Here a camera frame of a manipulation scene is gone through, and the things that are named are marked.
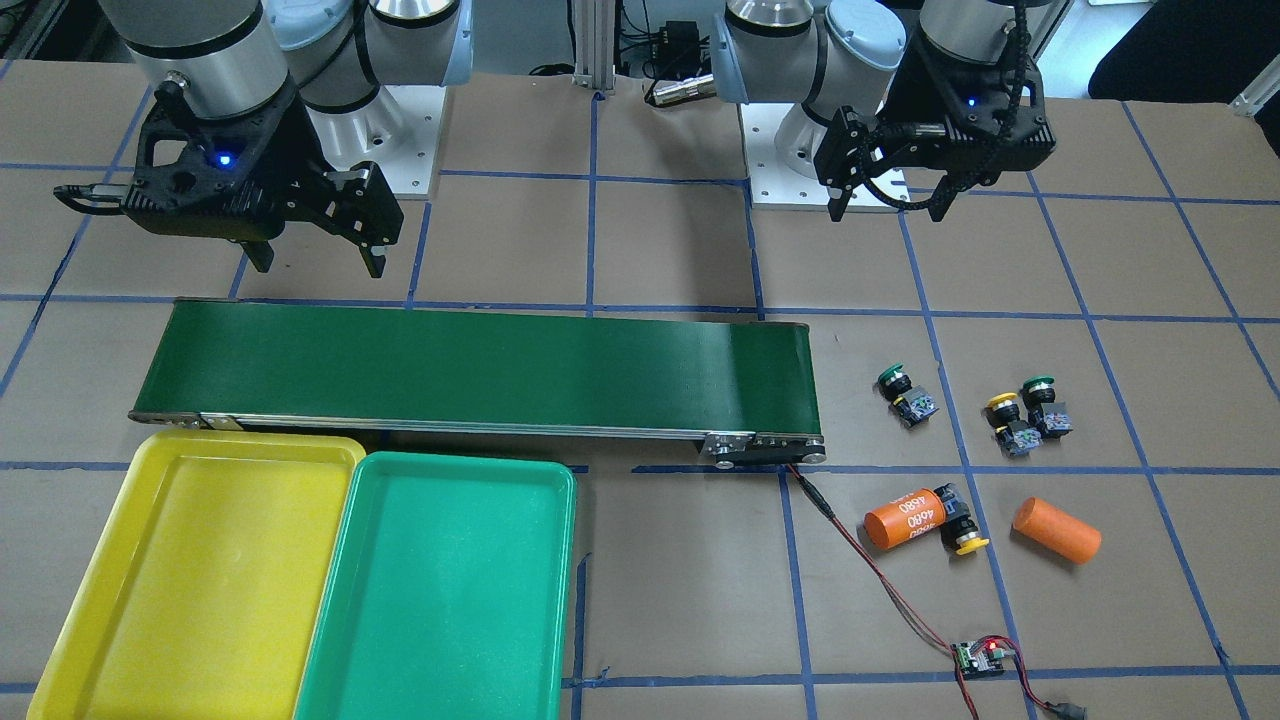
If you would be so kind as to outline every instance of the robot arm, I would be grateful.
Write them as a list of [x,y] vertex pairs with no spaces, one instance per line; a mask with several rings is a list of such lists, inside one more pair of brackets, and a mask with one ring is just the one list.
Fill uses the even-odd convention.
[[[865,186],[937,222],[959,192],[1052,152],[1029,15],[1055,3],[928,0],[906,42],[874,0],[832,0],[817,13],[808,0],[728,0],[712,50],[716,88],[731,102],[796,104],[776,142],[792,169],[827,187],[832,220]],[[932,197],[906,202],[874,182],[902,167],[946,176]]]
[[[156,102],[132,184],[61,186],[59,200],[160,234],[230,240],[259,272],[285,223],[308,222],[356,245],[381,277],[403,213],[378,163],[335,169],[325,159],[312,118],[358,113],[384,81],[465,82],[468,0],[100,3]],[[388,133],[361,142],[381,145]],[[175,160],[157,156],[163,142],[182,147]]]

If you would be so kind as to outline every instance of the conveyor belt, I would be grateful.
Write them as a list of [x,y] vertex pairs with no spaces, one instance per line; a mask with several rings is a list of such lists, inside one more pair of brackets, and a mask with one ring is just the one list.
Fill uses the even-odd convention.
[[809,328],[179,300],[131,418],[685,438],[820,461]]

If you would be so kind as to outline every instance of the orange battery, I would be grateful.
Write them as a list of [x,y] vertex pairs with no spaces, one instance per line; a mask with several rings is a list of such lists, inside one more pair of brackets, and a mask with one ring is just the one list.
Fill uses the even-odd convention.
[[1014,529],[1076,565],[1084,565],[1102,547],[1102,533],[1088,523],[1028,497],[1014,516]]
[[920,488],[872,510],[863,518],[863,525],[876,547],[888,550],[923,536],[946,519],[947,511],[938,496],[931,489]]

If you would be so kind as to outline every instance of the yellow tray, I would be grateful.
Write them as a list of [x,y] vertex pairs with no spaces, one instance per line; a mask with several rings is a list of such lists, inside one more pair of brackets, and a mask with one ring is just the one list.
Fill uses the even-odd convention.
[[146,441],[28,720],[292,717],[364,456],[346,438],[166,430]]

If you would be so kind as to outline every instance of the plastic bin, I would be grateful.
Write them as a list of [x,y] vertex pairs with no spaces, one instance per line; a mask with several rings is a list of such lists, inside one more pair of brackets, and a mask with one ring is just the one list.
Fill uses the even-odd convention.
[[364,455],[344,438],[147,439],[28,720],[292,717]]
[[573,507],[562,465],[371,454],[298,720],[556,719]]

